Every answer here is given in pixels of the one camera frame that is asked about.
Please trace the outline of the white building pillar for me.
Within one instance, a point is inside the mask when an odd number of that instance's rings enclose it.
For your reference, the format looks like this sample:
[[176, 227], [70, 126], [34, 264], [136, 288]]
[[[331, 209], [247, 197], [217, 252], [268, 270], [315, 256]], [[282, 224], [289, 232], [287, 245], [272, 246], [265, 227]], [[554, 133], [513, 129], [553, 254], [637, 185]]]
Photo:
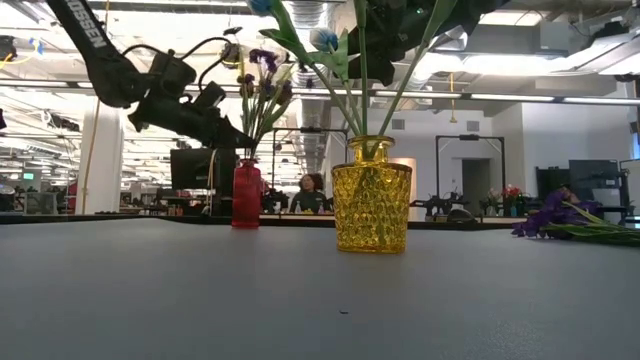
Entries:
[[92, 101], [85, 108], [81, 135], [75, 214], [117, 212], [124, 147], [122, 111]]

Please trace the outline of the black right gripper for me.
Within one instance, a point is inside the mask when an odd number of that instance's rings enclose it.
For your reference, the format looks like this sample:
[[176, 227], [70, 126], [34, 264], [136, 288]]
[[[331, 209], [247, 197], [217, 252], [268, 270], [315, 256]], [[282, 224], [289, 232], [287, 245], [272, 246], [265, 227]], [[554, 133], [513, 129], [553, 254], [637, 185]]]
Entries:
[[366, 58], [372, 78], [384, 86], [393, 83], [394, 62], [422, 43], [436, 3], [452, 5], [433, 38], [451, 30], [469, 34], [480, 20], [480, 0], [353, 0], [356, 20], [365, 15]]

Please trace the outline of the background vase with flowers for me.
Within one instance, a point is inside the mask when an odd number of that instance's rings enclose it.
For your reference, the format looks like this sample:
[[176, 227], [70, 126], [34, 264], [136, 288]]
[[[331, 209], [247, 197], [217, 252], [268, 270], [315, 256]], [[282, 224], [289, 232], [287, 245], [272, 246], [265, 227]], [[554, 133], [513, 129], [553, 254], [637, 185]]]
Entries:
[[479, 204], [486, 216], [520, 217], [525, 214], [524, 194], [511, 184], [502, 190], [490, 189]]

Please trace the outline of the purple artificial flower bunch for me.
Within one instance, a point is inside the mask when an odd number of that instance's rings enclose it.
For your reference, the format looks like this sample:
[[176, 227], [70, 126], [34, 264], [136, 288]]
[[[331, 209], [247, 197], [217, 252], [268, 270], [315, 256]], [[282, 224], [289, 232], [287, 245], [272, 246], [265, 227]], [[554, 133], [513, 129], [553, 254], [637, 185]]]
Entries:
[[542, 207], [524, 222], [512, 225], [519, 238], [566, 240], [640, 248], [640, 229], [611, 223], [600, 215], [602, 206], [579, 200], [567, 187], [550, 193]]
[[255, 76], [254, 96], [251, 99], [241, 97], [242, 132], [256, 141], [256, 145], [247, 148], [244, 155], [252, 159], [263, 136], [273, 130], [293, 100], [292, 97], [285, 105], [276, 104], [281, 84], [286, 80], [291, 82], [293, 65], [280, 62], [275, 52], [264, 49], [251, 49], [242, 60], [240, 75], [250, 73]]

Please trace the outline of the black metal table frame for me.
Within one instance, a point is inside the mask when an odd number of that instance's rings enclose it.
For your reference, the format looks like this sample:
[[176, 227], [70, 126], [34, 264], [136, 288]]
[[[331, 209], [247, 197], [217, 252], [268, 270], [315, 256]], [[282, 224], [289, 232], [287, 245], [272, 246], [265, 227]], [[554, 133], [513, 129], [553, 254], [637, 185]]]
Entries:
[[[120, 220], [161, 220], [192, 225], [230, 225], [230, 217], [210, 216], [166, 216], [166, 215], [134, 215], [134, 214], [97, 214], [97, 215], [18, 215], [17, 213], [0, 214], [0, 225], [74, 223], [90, 221]], [[409, 221], [409, 230], [445, 230], [445, 231], [484, 231], [512, 229], [512, 225], [520, 222], [519, 218], [477, 218], [475, 223], [453, 223], [434, 221]], [[334, 228], [332, 216], [324, 215], [264, 215], [260, 217], [261, 226], [271, 227], [311, 227]]]

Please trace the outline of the yellow glass vase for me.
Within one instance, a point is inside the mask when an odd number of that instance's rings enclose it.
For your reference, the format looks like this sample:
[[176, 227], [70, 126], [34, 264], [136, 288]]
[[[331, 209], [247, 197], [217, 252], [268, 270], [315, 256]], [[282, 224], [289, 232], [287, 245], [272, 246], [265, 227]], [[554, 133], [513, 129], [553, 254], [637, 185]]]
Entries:
[[413, 169], [389, 161], [395, 140], [357, 136], [349, 140], [351, 163], [331, 172], [337, 249], [399, 254], [406, 249]]

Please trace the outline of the black metal stand frame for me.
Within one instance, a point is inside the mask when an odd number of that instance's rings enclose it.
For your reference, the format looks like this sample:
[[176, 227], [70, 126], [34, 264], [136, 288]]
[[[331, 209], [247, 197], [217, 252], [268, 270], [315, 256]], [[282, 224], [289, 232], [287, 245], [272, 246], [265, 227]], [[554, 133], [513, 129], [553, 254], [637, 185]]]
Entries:
[[304, 175], [320, 175], [327, 189], [330, 183], [327, 177], [334, 163], [348, 160], [347, 138], [347, 131], [340, 129], [276, 127], [268, 139], [269, 184], [290, 200], [299, 192], [299, 181]]
[[456, 192], [478, 200], [488, 190], [507, 185], [506, 141], [502, 136], [479, 134], [435, 136], [436, 195]]

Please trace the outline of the person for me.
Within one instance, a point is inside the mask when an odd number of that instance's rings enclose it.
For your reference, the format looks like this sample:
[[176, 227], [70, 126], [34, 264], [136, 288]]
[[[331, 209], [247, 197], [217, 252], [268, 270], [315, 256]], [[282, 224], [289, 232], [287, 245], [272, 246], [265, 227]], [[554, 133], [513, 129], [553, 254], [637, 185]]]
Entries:
[[299, 180], [299, 191], [291, 200], [289, 212], [329, 213], [331, 205], [324, 194], [324, 182], [319, 173], [305, 174]]

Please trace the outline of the red glass vase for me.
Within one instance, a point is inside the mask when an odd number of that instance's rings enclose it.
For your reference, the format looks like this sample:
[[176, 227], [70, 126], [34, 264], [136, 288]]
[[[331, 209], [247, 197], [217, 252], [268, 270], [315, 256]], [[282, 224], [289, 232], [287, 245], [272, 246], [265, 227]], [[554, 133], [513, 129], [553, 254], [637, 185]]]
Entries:
[[261, 171], [254, 159], [242, 159], [234, 170], [232, 226], [242, 229], [259, 227], [262, 212]]

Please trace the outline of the long overhead light bar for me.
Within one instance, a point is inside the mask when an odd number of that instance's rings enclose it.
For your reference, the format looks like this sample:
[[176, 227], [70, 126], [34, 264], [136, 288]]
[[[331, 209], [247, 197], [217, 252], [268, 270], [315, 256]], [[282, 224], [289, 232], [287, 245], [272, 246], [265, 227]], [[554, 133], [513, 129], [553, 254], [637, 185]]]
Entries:
[[[220, 85], [227, 94], [238, 94], [238, 85]], [[93, 86], [88, 81], [56, 81], [56, 80], [29, 80], [0, 78], [0, 87], [21, 89], [55, 89], [63, 92], [92, 91]], [[186, 86], [185, 92], [197, 93], [200, 88], [196, 84]], [[367, 90], [370, 97], [394, 98], [397, 91], [394, 90]], [[325, 88], [295, 88], [294, 95], [325, 96], [330, 91]], [[553, 103], [566, 105], [598, 105], [598, 106], [635, 106], [640, 107], [640, 98], [613, 98], [595, 96], [549, 96], [549, 95], [520, 95], [520, 94], [493, 94], [493, 93], [468, 93], [468, 92], [442, 92], [442, 91], [405, 91], [403, 98], [408, 99], [447, 99], [462, 101], [491, 101], [491, 102], [521, 102], [521, 103]]]

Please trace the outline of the dark background monitors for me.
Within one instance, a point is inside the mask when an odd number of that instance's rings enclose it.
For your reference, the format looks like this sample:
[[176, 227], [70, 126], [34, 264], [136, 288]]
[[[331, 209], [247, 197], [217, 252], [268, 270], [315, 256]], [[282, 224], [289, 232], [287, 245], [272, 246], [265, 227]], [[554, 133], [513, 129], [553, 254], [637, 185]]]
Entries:
[[570, 160], [568, 168], [537, 167], [535, 173], [540, 200], [564, 186], [580, 200], [599, 203], [601, 214], [619, 213], [624, 220], [635, 210], [629, 195], [630, 171], [616, 160]]

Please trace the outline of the black computer monitor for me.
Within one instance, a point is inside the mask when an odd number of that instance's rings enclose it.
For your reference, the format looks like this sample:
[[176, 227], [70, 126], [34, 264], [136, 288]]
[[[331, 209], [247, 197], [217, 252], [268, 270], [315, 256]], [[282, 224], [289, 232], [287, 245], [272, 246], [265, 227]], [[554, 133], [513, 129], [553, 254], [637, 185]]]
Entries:
[[206, 190], [213, 216], [232, 215], [234, 170], [239, 157], [234, 149], [172, 149], [171, 184], [174, 190]]

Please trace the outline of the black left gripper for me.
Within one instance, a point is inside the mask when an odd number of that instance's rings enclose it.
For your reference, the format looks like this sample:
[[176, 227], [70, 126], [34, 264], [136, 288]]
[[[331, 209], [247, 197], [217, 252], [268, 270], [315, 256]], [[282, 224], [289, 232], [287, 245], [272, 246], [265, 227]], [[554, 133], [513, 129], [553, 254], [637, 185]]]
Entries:
[[129, 121], [138, 132], [154, 125], [198, 140], [211, 149], [247, 149], [256, 145], [250, 136], [236, 129], [218, 107], [200, 108], [196, 98], [185, 92], [196, 80], [196, 71], [175, 52], [157, 53], [149, 69], [150, 87]]

